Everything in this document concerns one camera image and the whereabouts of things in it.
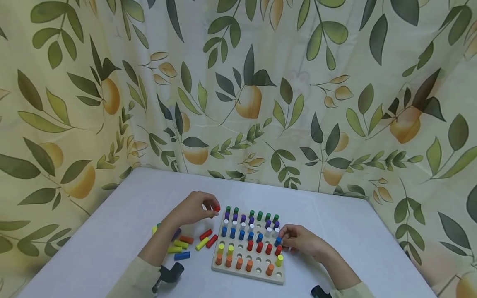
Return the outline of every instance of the right hand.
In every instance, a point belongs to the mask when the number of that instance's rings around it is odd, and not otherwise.
[[[218,212],[214,211],[216,206],[220,207],[220,203],[213,194],[193,191],[164,220],[171,220],[178,227],[193,224],[204,218],[218,216]]]
[[[284,248],[297,249],[318,262],[334,250],[326,241],[300,225],[285,225],[281,228],[279,236]]]

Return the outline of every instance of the fabric backdrop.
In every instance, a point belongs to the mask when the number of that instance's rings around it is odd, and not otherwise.
[[[476,14],[0,0],[0,297],[139,166],[368,200],[438,296],[477,297]]]

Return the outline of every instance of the black clip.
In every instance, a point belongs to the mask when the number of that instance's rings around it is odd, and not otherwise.
[[[332,298],[331,294],[326,294],[320,286],[311,289],[311,295],[313,298]]]
[[[159,283],[161,281],[164,281],[168,284],[177,282],[179,276],[182,274],[182,272],[184,272],[184,266],[182,266],[180,263],[175,263],[171,270],[167,269],[165,266],[161,266],[159,272],[161,272],[161,277],[159,277],[156,284],[154,284],[152,287],[153,294],[157,293],[157,289],[159,288]]]

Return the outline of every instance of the table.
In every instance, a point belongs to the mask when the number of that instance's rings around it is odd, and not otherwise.
[[[360,199],[281,187],[135,169],[43,267],[19,298],[103,298],[160,222],[191,191],[213,193],[222,209],[262,210],[282,223],[301,224],[332,246],[377,298],[435,297],[373,208]],[[220,219],[183,227],[196,239]],[[320,284],[329,291],[321,265],[285,254],[286,281],[279,286],[210,269],[213,249],[191,250],[177,284],[161,283],[159,297],[310,297]],[[172,255],[165,265],[171,268]]]

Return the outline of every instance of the sleeve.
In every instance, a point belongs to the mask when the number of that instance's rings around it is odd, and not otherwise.
[[[330,294],[333,298],[374,298],[368,286],[363,282],[344,290],[334,289]]]
[[[136,257],[106,298],[153,297],[152,287],[161,276],[160,268]]]

